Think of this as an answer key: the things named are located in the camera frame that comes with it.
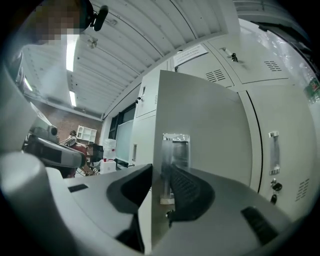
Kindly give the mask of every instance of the locker door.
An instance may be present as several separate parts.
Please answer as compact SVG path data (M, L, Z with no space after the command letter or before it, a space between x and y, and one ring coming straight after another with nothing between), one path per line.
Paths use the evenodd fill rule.
M273 178L282 184L276 206L292 220L311 203L309 179L316 157L316 135L308 101L295 86L259 86L248 90L260 126L263 166L259 194L270 201ZM278 136L269 137L269 133ZM270 171L279 167L279 173Z
M154 159L156 116L150 116L142 120L134 120L130 164L152 164Z
M137 118L157 109L160 70L167 70L167 61L155 67L142 78L139 93L142 99L137 104Z
M211 52L180 65L179 73L203 78L224 87L234 85L225 68Z
M225 58L243 84L289 78L281 60L248 35L227 35L209 43ZM238 62L232 61L233 53Z

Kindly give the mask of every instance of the ceiling light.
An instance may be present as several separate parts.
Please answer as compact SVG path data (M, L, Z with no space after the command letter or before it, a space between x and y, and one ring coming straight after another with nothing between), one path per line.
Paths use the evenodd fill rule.
M74 71L74 58L78 38L78 34L67 35L65 67L71 72Z
M26 78L24 78L24 83L26 84L26 86L28 87L28 89L29 89L29 91L33 91L32 90L32 87L30 86L30 84L29 84L29 82L28 82L28 80L26 79Z
M71 105L76 107L76 94L73 91L69 91L70 94L70 100L71 100Z

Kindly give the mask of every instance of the brown wall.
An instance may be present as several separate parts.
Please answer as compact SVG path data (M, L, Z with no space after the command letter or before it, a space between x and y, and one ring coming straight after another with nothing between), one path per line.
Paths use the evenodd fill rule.
M82 115L67 112L39 101L32 100L32 103L45 115L50 123L57 127L59 140L68 138L72 130L78 131L78 126L84 126L96 130L95 143L99 144L102 122Z

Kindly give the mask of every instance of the plastic bag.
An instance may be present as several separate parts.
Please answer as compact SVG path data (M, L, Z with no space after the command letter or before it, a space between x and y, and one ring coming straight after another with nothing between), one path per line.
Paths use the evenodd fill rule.
M116 158L116 144L117 141L111 138L106 138L103 141L103 159L108 161Z

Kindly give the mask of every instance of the ceiling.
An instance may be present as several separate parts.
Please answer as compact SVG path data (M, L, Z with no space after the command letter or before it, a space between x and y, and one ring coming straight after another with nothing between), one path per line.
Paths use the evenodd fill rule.
M107 5L109 13L100 31L89 27L80 35L73 72L66 71L64 37L50 45L25 48L23 69L34 88L33 92L26 92L28 96L96 119L177 49L216 33L226 33L228 21L238 18L231 0L91 3L95 11ZM97 39L97 46L92 49L88 40L93 39ZM76 94L77 107L71 106L69 90Z

